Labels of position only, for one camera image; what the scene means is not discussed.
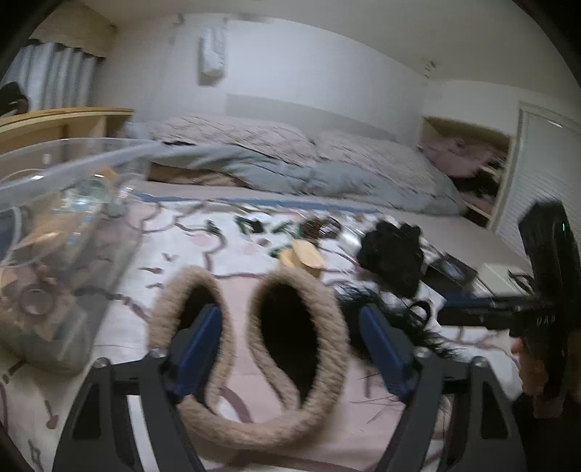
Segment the metal screw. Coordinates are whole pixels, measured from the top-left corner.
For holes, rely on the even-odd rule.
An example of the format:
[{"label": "metal screw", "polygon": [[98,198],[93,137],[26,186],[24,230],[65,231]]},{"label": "metal screw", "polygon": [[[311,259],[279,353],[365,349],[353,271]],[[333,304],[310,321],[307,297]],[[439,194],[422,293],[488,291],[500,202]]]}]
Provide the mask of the metal screw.
[{"label": "metal screw", "polygon": [[477,356],[474,359],[472,359],[472,363],[476,366],[476,367],[488,367],[488,359],[485,357],[481,357],[481,356]]},{"label": "metal screw", "polygon": [[424,346],[418,346],[414,349],[414,356],[420,359],[427,359],[432,355],[432,351]]},{"label": "metal screw", "polygon": [[96,369],[102,369],[103,367],[107,367],[109,364],[111,364],[109,359],[106,357],[100,357],[93,363],[93,367]]},{"label": "metal screw", "polygon": [[149,355],[154,359],[163,359],[167,356],[167,351],[162,348],[155,348],[149,351]]}]

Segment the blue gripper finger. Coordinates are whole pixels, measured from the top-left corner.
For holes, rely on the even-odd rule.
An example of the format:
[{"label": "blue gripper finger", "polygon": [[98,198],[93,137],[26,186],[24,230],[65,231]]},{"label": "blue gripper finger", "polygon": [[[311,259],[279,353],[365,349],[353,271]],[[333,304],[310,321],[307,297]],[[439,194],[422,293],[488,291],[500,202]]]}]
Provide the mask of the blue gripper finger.
[{"label": "blue gripper finger", "polygon": [[375,305],[359,313],[361,336],[388,391],[406,403],[418,384],[413,367],[414,346],[402,330],[392,327]]},{"label": "blue gripper finger", "polygon": [[221,334],[222,311],[216,305],[205,305],[189,328],[177,332],[164,372],[166,391],[174,402],[181,402],[187,395],[204,402],[203,393]]}]

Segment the black glove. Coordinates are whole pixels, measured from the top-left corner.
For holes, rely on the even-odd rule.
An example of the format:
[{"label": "black glove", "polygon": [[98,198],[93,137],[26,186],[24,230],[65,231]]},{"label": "black glove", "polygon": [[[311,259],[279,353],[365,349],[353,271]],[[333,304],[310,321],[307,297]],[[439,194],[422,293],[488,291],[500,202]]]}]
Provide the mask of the black glove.
[{"label": "black glove", "polygon": [[361,240],[359,265],[373,273],[396,296],[413,298],[422,278],[424,253],[419,245],[422,231],[417,226],[397,227],[381,221]]}]

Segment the patterned bedsheet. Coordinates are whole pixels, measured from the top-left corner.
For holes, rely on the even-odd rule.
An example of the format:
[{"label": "patterned bedsheet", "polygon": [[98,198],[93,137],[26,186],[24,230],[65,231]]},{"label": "patterned bedsheet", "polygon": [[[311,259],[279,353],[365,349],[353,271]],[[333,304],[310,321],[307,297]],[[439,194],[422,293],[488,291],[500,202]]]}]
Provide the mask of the patterned bedsheet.
[{"label": "patterned bedsheet", "polygon": [[[234,216],[259,217],[272,228],[284,221],[330,214],[363,230],[374,226],[379,218],[390,218],[377,211],[257,208],[219,201],[144,202],[138,211],[135,221],[141,225],[142,244],[117,287],[96,337],[92,358],[108,357],[119,363],[143,357],[149,309],[160,289],[185,264],[205,267],[218,279],[231,309],[236,336],[236,363],[222,394],[220,413],[241,422],[260,422],[280,413],[275,395],[245,348],[243,329],[252,288],[261,276],[277,267],[277,260],[269,253],[287,244],[289,236],[269,231],[244,235]],[[219,231],[209,230],[208,221]],[[437,257],[427,241],[423,245],[426,257]],[[322,282],[329,286],[353,283],[358,267],[352,257],[336,241],[324,241],[321,249],[327,262]],[[435,311],[443,303],[442,297],[425,285],[419,297],[430,300]],[[442,328],[434,319],[430,326],[448,338],[462,357],[487,357],[507,395],[515,398],[520,394],[518,365],[510,354],[507,332]],[[59,377],[0,349],[0,421],[39,472],[52,469],[60,432],[85,374],[86,371],[73,378]],[[130,398],[129,403],[144,469],[155,471],[157,465],[139,403],[135,398]],[[268,453],[225,450],[201,439],[194,440],[194,444],[206,468],[220,472],[367,472],[382,456],[402,410],[403,405],[389,395],[379,375],[353,357],[339,403],[325,427],[308,441]],[[442,398],[425,470],[437,467],[449,411],[449,400]]]}]

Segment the bed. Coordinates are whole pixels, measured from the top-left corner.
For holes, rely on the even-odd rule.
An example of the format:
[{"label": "bed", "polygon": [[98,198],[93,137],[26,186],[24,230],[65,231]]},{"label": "bed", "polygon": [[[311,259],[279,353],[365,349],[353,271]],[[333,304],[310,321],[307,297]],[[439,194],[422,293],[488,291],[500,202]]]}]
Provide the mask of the bed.
[{"label": "bed", "polygon": [[[135,191],[142,200],[140,219],[144,237],[141,247],[117,287],[107,315],[95,341],[92,358],[108,357],[113,363],[141,358],[146,352],[148,313],[160,288],[180,267],[195,264],[206,267],[218,279],[238,335],[245,325],[248,293],[264,273],[276,267],[268,252],[282,244],[283,236],[242,235],[233,216],[270,215],[276,221],[304,218],[311,214],[343,220],[355,218],[368,227],[380,218],[421,226],[435,249],[449,252],[465,263],[479,267],[484,262],[514,264],[530,270],[527,262],[512,253],[496,236],[457,216],[426,216],[353,202],[315,197],[285,196],[243,188],[197,187],[153,182],[141,183]],[[220,228],[227,244],[201,228],[210,219]],[[353,262],[335,242],[325,246],[327,272],[322,281],[332,286],[350,279]],[[442,298],[423,286],[418,295],[435,307]],[[510,398],[521,391],[517,360],[510,353],[507,332],[483,329],[441,328],[434,319],[432,328],[451,340],[470,358],[486,356]],[[244,365],[248,353],[238,344],[238,361]],[[272,392],[256,382],[256,372],[235,368],[228,389],[223,392],[220,412],[237,421],[261,421],[277,413]],[[59,377],[15,358],[0,354],[0,420],[14,443],[32,467],[49,471],[67,412],[83,381]],[[266,399],[257,402],[257,398]],[[157,470],[139,403],[129,399],[138,449],[147,471]],[[204,441],[194,441],[208,470],[223,471],[335,471],[372,470],[379,460],[399,420],[402,405],[389,398],[373,372],[355,358],[350,361],[349,378],[337,408],[327,426],[312,440],[276,452],[225,450]],[[442,431],[447,427],[449,404],[443,400],[442,413],[426,458],[425,470],[435,470],[442,448]]]},{"label": "bed", "polygon": [[128,137],[167,144],[152,157],[150,180],[349,198],[414,213],[465,211],[450,179],[406,137],[304,105],[237,95],[227,104],[226,116],[128,123]]}]

